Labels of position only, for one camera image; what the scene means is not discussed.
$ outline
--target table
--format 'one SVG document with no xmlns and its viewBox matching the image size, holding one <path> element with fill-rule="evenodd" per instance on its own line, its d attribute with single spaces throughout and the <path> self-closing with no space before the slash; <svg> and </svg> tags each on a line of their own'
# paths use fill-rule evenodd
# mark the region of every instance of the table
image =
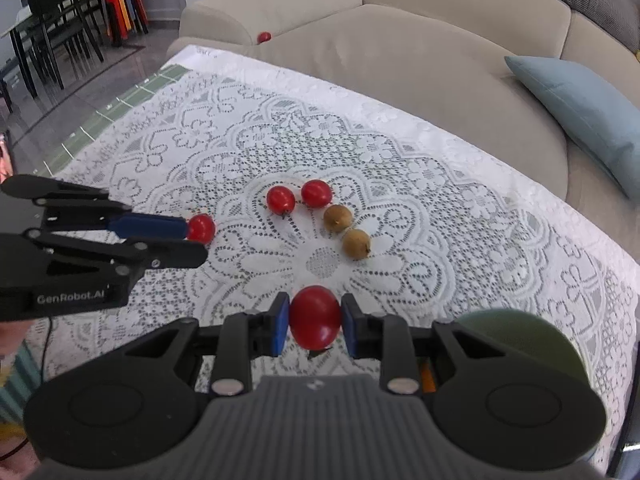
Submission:
<svg viewBox="0 0 640 480">
<path fill-rule="evenodd" d="M 33 77 L 31 76 L 31 70 L 29 69 L 29 63 L 27 61 L 26 54 L 24 52 L 24 46 L 22 45 L 22 38 L 20 33 L 28 28 L 28 25 L 33 23 L 33 16 L 31 15 L 31 11 L 25 12 L 19 18 L 16 17 L 15 23 L 5 30 L 2 34 L 0 34 L 0 38 L 4 38 L 7 35 L 11 36 L 11 43 L 14 48 L 15 57 L 18 60 L 18 65 L 20 66 L 20 73 L 22 74 L 22 79 L 24 81 L 27 90 L 31 94 L 31 96 L 35 99 L 38 96 L 38 92 L 35 87 L 35 83 L 33 81 Z"/>
<path fill-rule="evenodd" d="M 606 466 L 633 373 L 640 266 L 628 254 L 540 184 L 402 110 L 230 52 L 190 46 L 170 63 L 194 72 L 151 86 L 155 95 L 119 118 L 105 110 L 104 133 L 56 177 L 108 188 L 138 212 L 212 214 L 209 257 L 198 269 L 149 271 L 116 313 L 65 317 L 51 339 L 57 365 L 178 317 L 215 324 L 265 310 L 278 291 L 312 284 L 412 326 L 523 310 L 580 352 L 609 410 L 592 459 Z M 298 194 L 312 178 L 330 184 L 352 227 L 371 236 L 369 258 L 342 253 L 322 210 L 299 202 L 281 218 L 265 207 L 270 187 Z M 289 340 L 281 358 L 255 363 L 254 378 L 376 371 L 351 361 L 341 339 L 312 360 Z"/>
</svg>

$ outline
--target cherry tomato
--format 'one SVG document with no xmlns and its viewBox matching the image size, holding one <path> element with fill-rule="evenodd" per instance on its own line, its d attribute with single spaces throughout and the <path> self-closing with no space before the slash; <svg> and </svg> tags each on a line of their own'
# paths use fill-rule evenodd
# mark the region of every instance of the cherry tomato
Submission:
<svg viewBox="0 0 640 480">
<path fill-rule="evenodd" d="M 273 186 L 267 192 L 267 207 L 269 211 L 278 215 L 288 215 L 296 206 L 296 197 L 288 187 Z"/>
<path fill-rule="evenodd" d="M 203 245 L 209 244 L 216 235 L 216 225 L 206 213 L 200 213 L 194 216 L 187 223 L 189 231 L 187 232 L 187 240 L 194 240 Z"/>
<path fill-rule="evenodd" d="M 326 182 L 310 180 L 302 186 L 302 202 L 309 207 L 324 207 L 331 203 L 334 194 Z"/>
<path fill-rule="evenodd" d="M 321 285 L 300 290 L 289 306 L 289 326 L 296 342 L 307 350 L 327 348 L 338 335 L 342 315 L 334 294 Z"/>
<path fill-rule="evenodd" d="M 270 32 L 261 32 L 260 34 L 258 34 L 258 43 L 264 43 L 265 41 L 269 41 L 270 39 Z"/>
</svg>

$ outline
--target sofa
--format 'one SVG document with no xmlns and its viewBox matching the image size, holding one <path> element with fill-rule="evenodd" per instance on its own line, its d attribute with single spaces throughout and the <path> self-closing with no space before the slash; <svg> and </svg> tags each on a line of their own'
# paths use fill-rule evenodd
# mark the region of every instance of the sofa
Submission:
<svg viewBox="0 0 640 480">
<path fill-rule="evenodd" d="M 272 38 L 258 44 L 262 31 Z M 583 64 L 640 107 L 636 56 L 560 0 L 200 0 L 168 51 L 229 50 L 423 118 L 539 182 L 640 260 L 640 208 L 504 57 Z"/>
</svg>

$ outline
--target dining chair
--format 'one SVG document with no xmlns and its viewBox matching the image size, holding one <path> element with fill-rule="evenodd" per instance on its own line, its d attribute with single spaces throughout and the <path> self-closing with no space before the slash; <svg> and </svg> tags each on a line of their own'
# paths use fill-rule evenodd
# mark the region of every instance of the dining chair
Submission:
<svg viewBox="0 0 640 480">
<path fill-rule="evenodd" d="M 43 53 L 47 54 L 48 64 L 52 67 L 54 77 L 61 89 L 64 89 L 62 78 L 60 77 L 60 70 L 56 62 L 54 49 L 63 45 L 69 44 L 72 39 L 78 39 L 82 44 L 85 55 L 88 57 L 88 49 L 84 42 L 84 35 L 87 36 L 91 46 L 94 48 L 96 56 L 100 62 L 104 61 L 104 57 L 100 52 L 98 43 L 95 41 L 94 35 L 89 28 L 86 21 L 84 12 L 78 3 L 78 0 L 71 1 L 70 6 L 62 7 L 67 0 L 27 0 L 31 12 L 38 19 L 38 26 L 40 30 L 37 35 L 34 35 L 34 41 L 44 44 Z M 73 12 L 71 19 L 68 17 L 69 12 Z"/>
<path fill-rule="evenodd" d="M 14 57 L 8 60 L 7 63 L 2 68 L 0 68 L 0 97 L 4 98 L 4 103 L 6 104 L 6 107 L 9 110 L 10 114 L 14 112 L 14 109 L 12 107 L 13 103 L 11 101 L 11 97 L 9 96 L 9 89 L 6 82 L 4 81 L 4 78 L 7 77 L 9 72 L 11 72 L 11 70 L 13 70 L 17 66 L 18 60 Z"/>
<path fill-rule="evenodd" d="M 104 40 L 102 38 L 102 33 L 100 31 L 100 27 L 98 27 L 98 22 L 95 19 L 95 13 L 100 12 L 102 15 L 102 22 L 106 27 L 106 19 L 104 17 L 104 11 L 102 9 L 102 3 L 100 0 L 80 0 L 80 6 L 86 5 L 84 10 L 84 15 L 88 17 L 91 22 L 94 24 L 95 33 L 98 35 L 98 40 L 101 45 L 104 45 Z"/>
</svg>

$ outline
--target screw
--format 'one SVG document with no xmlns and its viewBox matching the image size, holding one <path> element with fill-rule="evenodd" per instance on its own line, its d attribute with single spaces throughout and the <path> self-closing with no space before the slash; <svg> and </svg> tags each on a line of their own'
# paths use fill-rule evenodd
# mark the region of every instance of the screw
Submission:
<svg viewBox="0 0 640 480">
<path fill-rule="evenodd" d="M 396 377 L 395 379 L 391 379 L 386 384 L 386 387 L 389 391 L 398 395 L 412 395 L 418 391 L 420 384 L 418 384 L 418 381 L 409 377 Z"/>
<path fill-rule="evenodd" d="M 237 379 L 218 379 L 211 385 L 211 389 L 219 396 L 233 397 L 244 390 L 244 384 Z"/>
<path fill-rule="evenodd" d="M 116 274 L 119 276 L 127 276 L 129 273 L 129 267 L 125 265 L 119 265 L 116 267 Z"/>
<path fill-rule="evenodd" d="M 320 388 L 324 388 L 324 381 L 321 381 L 320 379 L 314 379 L 313 381 L 309 381 L 306 384 L 306 387 L 316 392 Z"/>
</svg>

